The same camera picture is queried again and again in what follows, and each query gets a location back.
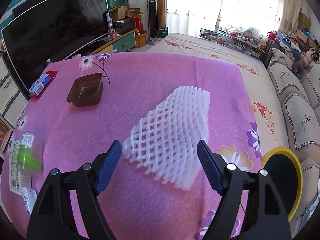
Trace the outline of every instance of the tv stand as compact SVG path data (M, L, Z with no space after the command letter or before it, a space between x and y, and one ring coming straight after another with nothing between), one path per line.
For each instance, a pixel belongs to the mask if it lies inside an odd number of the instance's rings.
M129 51L136 45L135 32L136 29L122 34L113 40L107 40L106 37L103 36L100 39L93 41L87 46L79 49L73 55L81 54L81 56L88 56L94 54Z

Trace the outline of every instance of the blue gripper pad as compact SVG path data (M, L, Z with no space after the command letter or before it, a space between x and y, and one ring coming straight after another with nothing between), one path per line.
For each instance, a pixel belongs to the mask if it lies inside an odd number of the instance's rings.
M210 182L210 185L213 190L217 191L219 195L222 196L224 188L222 185L222 176L221 173L213 161L210 152L202 143L198 142L197 145L197 154L201 162L202 168L204 169L205 174Z
M121 143L119 141L116 142L114 147L111 149L107 158L103 162L97 176L97 184L95 187L96 193L99 195L102 191L104 191L111 179L111 176L118 164L118 161L121 157Z

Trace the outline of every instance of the pink tablecloth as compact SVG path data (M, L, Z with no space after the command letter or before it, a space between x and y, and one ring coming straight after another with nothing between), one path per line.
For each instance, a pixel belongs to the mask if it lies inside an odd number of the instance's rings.
M97 105L76 108L67 103L67 95L76 78L101 71L94 63L104 65L111 85L104 79ZM28 119L27 124L14 131L16 138L31 131L44 143L43 175L32 180L37 192L51 169L76 170L106 152L113 140L123 142L139 119L179 86L196 86L211 93L211 150L243 170L257 172L261 168L252 106L240 71L233 64L175 54L116 53L52 63L46 70L57 70L56 78L39 100L30 100L21 117ZM163 185L151 177L121 158L108 188L99 195L116 238L202 239L220 201L204 171L200 170L190 191ZM86 236L75 194L71 195L79 233ZM9 191L8 157L2 169L1 197L16 228L25 236L29 218L22 198ZM240 210L232 235L239 233L243 216Z

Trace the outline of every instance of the white foam net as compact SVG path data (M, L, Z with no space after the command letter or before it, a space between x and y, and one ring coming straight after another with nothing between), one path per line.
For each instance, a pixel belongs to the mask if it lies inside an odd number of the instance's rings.
M201 169L196 154L200 140L208 142L210 93L179 87L156 109L141 118L124 141L124 157L163 184L190 190Z

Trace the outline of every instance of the metal screw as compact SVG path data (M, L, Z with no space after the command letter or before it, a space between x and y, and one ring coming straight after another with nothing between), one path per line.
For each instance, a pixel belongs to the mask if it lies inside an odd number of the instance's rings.
M54 176L54 175L57 175L58 172L59 172L58 169L53 169L50 171L50 174Z
M229 163L229 164L227 165L227 168L228 168L229 170L231 170L231 171L234 171L234 170L237 168L237 166L235 166L233 163Z
M262 176L267 176L268 175L268 172L266 170L260 170L260 174Z
M87 171L87 170L90 170L91 167L92 167L92 166L91 166L90 163L86 163L86 164L83 164L82 169L84 169L85 171Z

